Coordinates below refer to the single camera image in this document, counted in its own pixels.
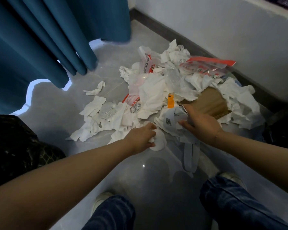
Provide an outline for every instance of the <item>hand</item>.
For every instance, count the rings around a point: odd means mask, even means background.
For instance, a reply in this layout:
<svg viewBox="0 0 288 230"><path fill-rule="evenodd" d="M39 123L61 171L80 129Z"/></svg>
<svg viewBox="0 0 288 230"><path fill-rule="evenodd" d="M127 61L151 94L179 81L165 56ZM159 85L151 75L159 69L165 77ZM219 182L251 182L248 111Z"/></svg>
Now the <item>hand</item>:
<svg viewBox="0 0 288 230"><path fill-rule="evenodd" d="M216 134L223 131L218 121L210 115L198 112L189 104L184 104L183 106L194 123L194 127L186 121L180 121L179 124L195 135L200 141L213 145Z"/></svg>
<svg viewBox="0 0 288 230"><path fill-rule="evenodd" d="M149 143L148 141L156 135L156 132L153 131L156 128L155 124L148 123L144 127L131 129L123 140L126 144L132 146L133 155L155 146L155 143Z"/></svg>

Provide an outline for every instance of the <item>qr code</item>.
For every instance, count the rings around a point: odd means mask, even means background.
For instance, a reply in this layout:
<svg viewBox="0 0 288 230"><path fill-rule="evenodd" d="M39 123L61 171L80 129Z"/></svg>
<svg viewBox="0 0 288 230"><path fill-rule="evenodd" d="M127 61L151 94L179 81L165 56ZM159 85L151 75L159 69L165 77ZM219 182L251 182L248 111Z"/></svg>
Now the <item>qr code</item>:
<svg viewBox="0 0 288 230"><path fill-rule="evenodd" d="M171 124L171 120L170 120L169 118L166 118L166 124L167 124L167 125L172 125L172 124Z"/></svg>

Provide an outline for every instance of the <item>white wall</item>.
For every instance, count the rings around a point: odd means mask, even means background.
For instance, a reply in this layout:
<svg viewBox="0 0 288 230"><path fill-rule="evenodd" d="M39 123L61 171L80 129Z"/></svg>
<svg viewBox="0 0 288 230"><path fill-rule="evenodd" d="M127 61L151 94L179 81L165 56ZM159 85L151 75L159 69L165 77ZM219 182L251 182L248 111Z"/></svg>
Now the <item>white wall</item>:
<svg viewBox="0 0 288 230"><path fill-rule="evenodd" d="M136 8L288 101L288 11L264 0L136 0Z"/></svg>
<svg viewBox="0 0 288 230"><path fill-rule="evenodd" d="M135 7L135 0L128 0L128 7L129 9L132 9L133 7Z"/></svg>

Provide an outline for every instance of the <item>blue jeans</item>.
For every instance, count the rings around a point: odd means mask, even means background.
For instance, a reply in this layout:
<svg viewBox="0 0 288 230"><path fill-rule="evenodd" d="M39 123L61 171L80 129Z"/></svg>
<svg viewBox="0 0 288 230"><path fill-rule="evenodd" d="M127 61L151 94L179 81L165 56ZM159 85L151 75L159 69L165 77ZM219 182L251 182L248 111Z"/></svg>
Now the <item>blue jeans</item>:
<svg viewBox="0 0 288 230"><path fill-rule="evenodd" d="M200 201L219 230L288 229L288 224L254 199L239 184L220 176L210 178L200 190ZM82 230L132 230L133 205L123 196L105 200Z"/></svg>

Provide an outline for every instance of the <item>left hand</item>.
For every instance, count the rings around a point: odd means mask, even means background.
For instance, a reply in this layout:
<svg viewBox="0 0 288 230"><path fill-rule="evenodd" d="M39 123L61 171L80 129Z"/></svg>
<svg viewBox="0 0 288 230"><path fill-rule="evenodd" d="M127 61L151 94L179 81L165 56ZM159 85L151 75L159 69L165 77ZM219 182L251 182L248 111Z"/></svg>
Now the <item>left hand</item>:
<svg viewBox="0 0 288 230"><path fill-rule="evenodd" d="M150 147L154 147L155 143L148 141L156 135L153 129L157 129L155 124L148 123L144 127L133 128L123 139L126 144L131 145L132 155L138 154Z"/></svg>

